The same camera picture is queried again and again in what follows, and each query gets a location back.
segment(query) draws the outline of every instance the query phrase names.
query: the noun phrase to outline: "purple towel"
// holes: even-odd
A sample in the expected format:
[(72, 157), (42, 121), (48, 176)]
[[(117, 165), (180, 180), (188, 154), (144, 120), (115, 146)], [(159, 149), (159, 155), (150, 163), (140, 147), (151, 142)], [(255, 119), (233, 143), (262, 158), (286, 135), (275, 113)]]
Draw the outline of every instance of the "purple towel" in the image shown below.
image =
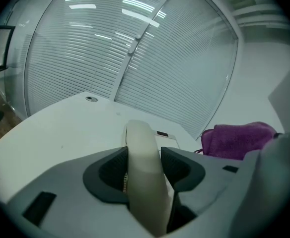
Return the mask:
[(201, 136), (204, 155), (243, 160), (247, 152), (262, 149), (276, 131), (264, 122), (216, 125)]

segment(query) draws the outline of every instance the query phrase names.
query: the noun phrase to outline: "white table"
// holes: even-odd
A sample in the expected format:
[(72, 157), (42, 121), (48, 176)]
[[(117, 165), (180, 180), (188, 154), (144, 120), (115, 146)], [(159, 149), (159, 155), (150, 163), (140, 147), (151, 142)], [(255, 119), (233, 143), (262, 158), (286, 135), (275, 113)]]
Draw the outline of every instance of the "white table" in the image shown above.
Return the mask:
[[(98, 101), (87, 101), (87, 96)], [(7, 203), (58, 163), (121, 147), (124, 126), (131, 119), (146, 121), (153, 130), (176, 136), (180, 149), (193, 152), (199, 148), (177, 123), (80, 93), (32, 115), (0, 140), (0, 201)]]

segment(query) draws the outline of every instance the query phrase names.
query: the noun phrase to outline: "window blinds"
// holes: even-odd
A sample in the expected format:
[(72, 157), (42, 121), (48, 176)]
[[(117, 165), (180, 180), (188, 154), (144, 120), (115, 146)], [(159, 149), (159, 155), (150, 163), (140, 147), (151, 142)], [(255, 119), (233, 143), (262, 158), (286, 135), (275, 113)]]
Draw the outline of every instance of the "window blinds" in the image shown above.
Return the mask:
[(53, 0), (28, 53), (30, 115), (82, 91), (109, 98), (130, 44), (159, 1)]
[(224, 95), (236, 39), (223, 22), (217, 27), (222, 19), (205, 0), (168, 0), (161, 11), (115, 101), (177, 122), (197, 138)]

